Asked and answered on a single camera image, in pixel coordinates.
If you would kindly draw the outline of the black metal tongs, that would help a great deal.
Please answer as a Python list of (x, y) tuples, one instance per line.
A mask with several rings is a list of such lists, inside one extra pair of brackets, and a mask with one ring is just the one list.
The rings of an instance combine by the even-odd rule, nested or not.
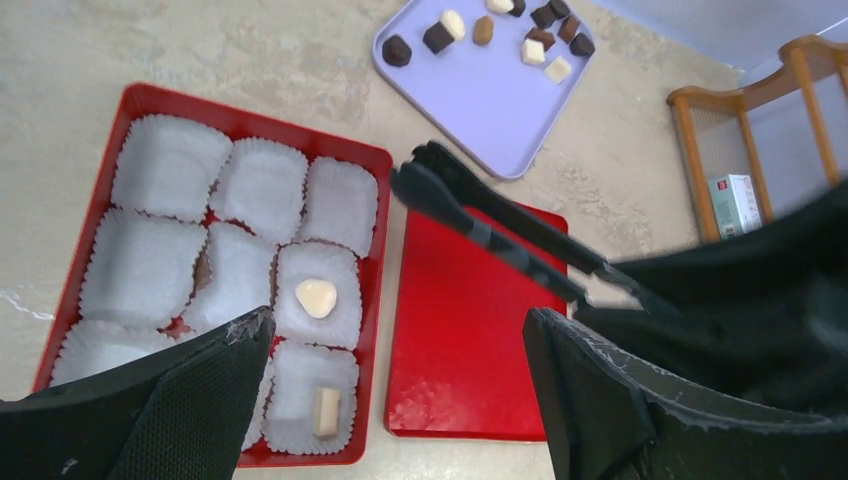
[(415, 147), (412, 158), (392, 169), (391, 191), (407, 208), (465, 236), (568, 303), (587, 305), (587, 291), (519, 241), (547, 252), (579, 271), (612, 284), (646, 310), (668, 303), (606, 258), (491, 189), (443, 144)]

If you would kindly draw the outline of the cream rectangular chocolate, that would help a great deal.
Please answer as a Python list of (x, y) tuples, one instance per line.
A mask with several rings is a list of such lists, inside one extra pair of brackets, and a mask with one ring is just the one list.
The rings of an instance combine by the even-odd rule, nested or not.
[(335, 438), (339, 432), (341, 391), (319, 386), (313, 400), (313, 435), (320, 440)]

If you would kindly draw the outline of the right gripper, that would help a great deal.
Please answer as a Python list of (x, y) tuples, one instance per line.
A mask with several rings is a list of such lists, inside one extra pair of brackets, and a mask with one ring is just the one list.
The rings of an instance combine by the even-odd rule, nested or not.
[(751, 233), (624, 261), (667, 301), (582, 307), (619, 348), (712, 390), (823, 415), (847, 410), (847, 189)]

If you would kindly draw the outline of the cream heart chocolate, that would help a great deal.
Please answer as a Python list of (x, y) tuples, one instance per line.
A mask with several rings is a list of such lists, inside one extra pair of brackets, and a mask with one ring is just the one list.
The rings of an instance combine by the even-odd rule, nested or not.
[(297, 285), (295, 297), (310, 317), (324, 319), (334, 310), (338, 291), (335, 284), (330, 281), (309, 278)]

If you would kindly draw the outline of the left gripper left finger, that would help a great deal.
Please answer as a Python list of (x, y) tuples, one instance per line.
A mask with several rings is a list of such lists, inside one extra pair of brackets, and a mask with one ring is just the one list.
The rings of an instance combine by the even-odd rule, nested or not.
[(155, 354), (2, 402), (2, 478), (231, 478), (274, 330), (261, 306)]

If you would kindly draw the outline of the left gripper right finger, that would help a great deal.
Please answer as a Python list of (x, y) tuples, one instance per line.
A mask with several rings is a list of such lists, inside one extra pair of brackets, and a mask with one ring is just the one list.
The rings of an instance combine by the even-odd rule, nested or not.
[(843, 479), (847, 418), (703, 387), (559, 312), (527, 312), (523, 341), (559, 479)]

